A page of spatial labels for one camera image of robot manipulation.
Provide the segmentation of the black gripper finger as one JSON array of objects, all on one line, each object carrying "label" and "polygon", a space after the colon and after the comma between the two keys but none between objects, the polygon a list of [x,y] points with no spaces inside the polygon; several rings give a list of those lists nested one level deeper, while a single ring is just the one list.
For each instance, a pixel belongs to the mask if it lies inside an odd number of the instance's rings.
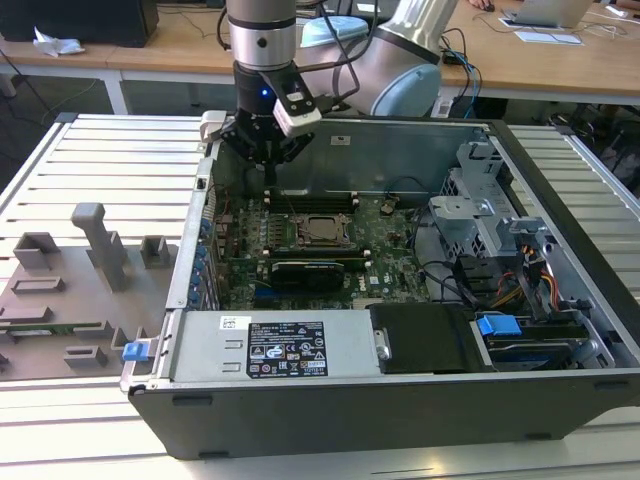
[{"label": "black gripper finger", "polygon": [[235,116],[224,124],[221,138],[245,161],[263,168],[266,187],[274,185],[274,163],[270,154],[273,132],[266,117]]},{"label": "black gripper finger", "polygon": [[272,185],[277,185],[277,167],[292,162],[315,138],[307,133],[295,138],[283,137],[272,143]]}]

